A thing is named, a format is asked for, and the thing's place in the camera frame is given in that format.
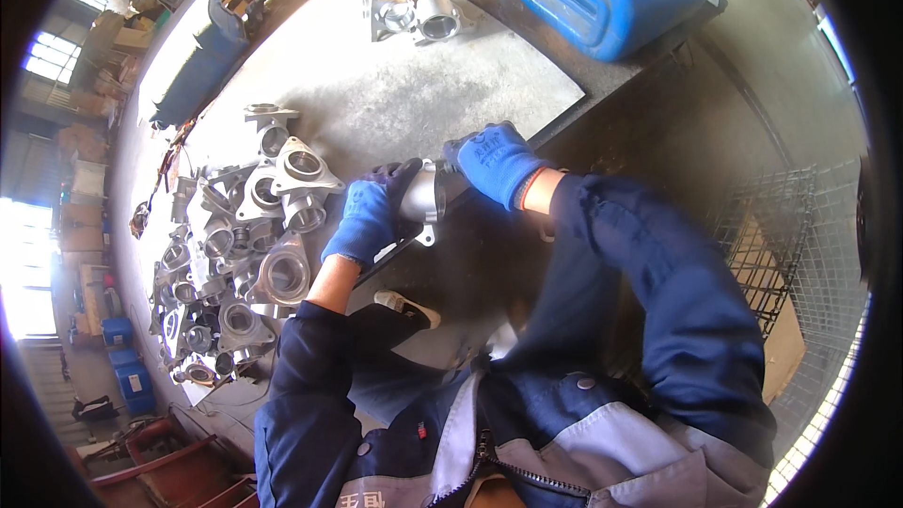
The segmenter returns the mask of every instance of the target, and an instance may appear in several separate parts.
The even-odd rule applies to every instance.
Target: leg
[[[615,321],[620,271],[559,230],[536,307],[520,341],[503,362],[536,365],[599,362],[607,327]]]
[[[429,328],[429,319],[371,304],[351,314],[349,321],[354,333],[348,397],[361,411],[388,425],[411,401],[442,384],[446,371],[392,351],[419,330]]]

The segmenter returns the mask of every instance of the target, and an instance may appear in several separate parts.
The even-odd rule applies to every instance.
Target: white shoe
[[[413,316],[419,311],[430,321],[431,330],[435,329],[443,318],[435,310],[420,306],[413,300],[406,299],[394,290],[378,290],[377,293],[373,295],[373,301],[384,307],[390,308],[399,314],[405,314],[407,316]]]

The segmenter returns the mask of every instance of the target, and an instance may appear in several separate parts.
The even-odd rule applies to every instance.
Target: concrete floor
[[[725,71],[725,59],[733,73]],[[635,176],[705,222],[734,178],[788,166],[829,166],[864,153],[864,128],[855,97],[803,0],[729,0],[728,9],[700,37],[689,41],[680,60],[683,64],[664,60],[641,74],[546,145],[543,155],[575,171]],[[740,92],[743,87],[754,92],[759,113],[749,95]],[[763,125],[761,111],[769,126]],[[133,111],[127,111],[127,116],[110,172],[110,213],[120,294],[127,310],[134,305],[133,321],[143,327],[143,333],[149,324],[146,279],[128,271],[141,270],[146,250],[129,235],[127,221],[150,192],[160,140],[149,140],[146,125],[135,125]],[[494,239],[498,234],[493,230],[498,228],[483,223],[488,224],[487,239]],[[532,226],[516,223],[514,227],[531,231]],[[506,303],[528,306],[536,296],[544,244],[525,234],[517,242],[522,246],[512,243],[492,253],[487,249],[491,243],[461,248],[454,238],[452,229],[430,250],[412,247],[409,255],[399,256],[352,299],[354,310],[369,300],[372,291],[393,288],[442,312],[443,328],[403,344],[412,357],[434,356],[436,350],[443,357],[453,355],[462,344],[491,332],[491,326],[509,311]],[[423,255],[417,254],[428,252],[433,252],[427,256],[427,262],[434,264],[431,267],[441,260],[437,255],[453,255],[456,261],[446,262],[440,272],[418,270]],[[473,276],[487,268],[496,278],[507,278],[506,286],[495,291],[504,298],[476,289],[480,283]],[[160,403],[187,409],[182,390],[156,368],[155,341],[145,337],[143,347]],[[272,354],[261,363],[268,368],[271,361]],[[253,435],[248,428],[253,427],[254,412],[264,403],[266,389],[265,381],[232,383],[180,416],[190,415],[206,431],[250,454]],[[194,426],[189,421],[185,425],[189,430]],[[371,427],[372,421],[365,420],[365,430]]]

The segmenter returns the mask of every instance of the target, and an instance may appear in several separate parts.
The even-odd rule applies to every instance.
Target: hand
[[[527,179],[552,163],[533,154],[509,121],[487,124],[443,147],[446,161],[460,170],[471,185],[506,209],[523,209],[521,198]]]
[[[421,159],[389,163],[351,183],[339,229],[323,249],[321,262],[339,254],[356,261],[364,270],[372,267],[379,250],[401,236],[398,207],[422,166]]]

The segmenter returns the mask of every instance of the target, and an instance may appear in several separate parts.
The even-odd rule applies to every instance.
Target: worker
[[[509,122],[446,144],[445,156],[511,212],[554,220],[524,333],[504,358],[437,378],[386,347],[435,325],[435,311],[384,292],[345,316],[357,276],[397,240],[420,163],[353,182],[256,414],[261,504],[758,506],[776,425],[761,397],[759,326],[718,245],[632,181],[556,170]],[[620,271],[646,309],[648,399],[599,361]],[[380,323],[391,335],[356,335]],[[364,382],[377,390],[355,392]],[[390,417],[388,428],[361,437],[355,406]]]

